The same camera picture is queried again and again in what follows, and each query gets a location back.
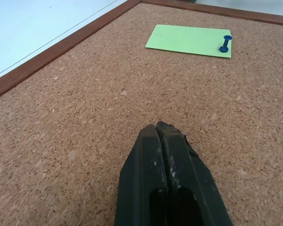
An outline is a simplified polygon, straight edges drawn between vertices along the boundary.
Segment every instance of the wooden frame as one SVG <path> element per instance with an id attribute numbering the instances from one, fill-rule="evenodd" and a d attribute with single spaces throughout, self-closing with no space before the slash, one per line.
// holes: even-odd
<path id="1" fill-rule="evenodd" d="M 139 3 L 147 3 L 159 6 L 173 7 L 202 13 L 210 13 L 221 16 L 229 16 L 246 20 L 260 21 L 271 24 L 283 25 L 283 16 L 250 12 L 238 9 L 222 8 L 197 3 L 190 3 L 177 0 L 128 0 L 110 12 L 104 14 L 85 27 L 69 35 L 57 44 L 26 61 L 19 67 L 0 77 L 0 96 L 8 92 L 22 81 L 50 64 L 52 61 L 84 41 L 92 34 L 133 8 Z"/>

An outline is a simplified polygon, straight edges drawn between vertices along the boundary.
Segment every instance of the blue push pin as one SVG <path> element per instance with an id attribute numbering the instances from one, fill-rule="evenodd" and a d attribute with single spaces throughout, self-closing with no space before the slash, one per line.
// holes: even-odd
<path id="1" fill-rule="evenodd" d="M 223 46 L 219 48 L 219 51 L 222 52 L 222 53 L 226 53 L 228 51 L 228 47 L 227 47 L 227 44 L 228 44 L 228 41 L 229 40 L 232 40 L 232 37 L 231 35 L 226 35 L 224 36 L 224 43 L 223 43 Z"/>

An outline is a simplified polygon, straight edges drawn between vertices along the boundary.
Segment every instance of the cork surface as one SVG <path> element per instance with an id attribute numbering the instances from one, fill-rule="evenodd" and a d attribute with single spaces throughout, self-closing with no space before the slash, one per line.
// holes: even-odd
<path id="1" fill-rule="evenodd" d="M 230 29 L 233 57 L 145 49 L 156 24 Z M 283 226 L 283 26 L 148 4 L 0 97 L 0 225 L 113 225 L 119 172 L 158 120 L 235 225 Z"/>

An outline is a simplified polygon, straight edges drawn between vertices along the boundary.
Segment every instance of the green paper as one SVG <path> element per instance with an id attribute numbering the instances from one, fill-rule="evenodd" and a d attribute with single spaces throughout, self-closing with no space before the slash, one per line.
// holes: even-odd
<path id="1" fill-rule="evenodd" d="M 231 58 L 232 41 L 228 42 L 227 53 L 219 51 L 225 35 L 231 35 L 230 30 L 158 24 L 146 48 Z"/>

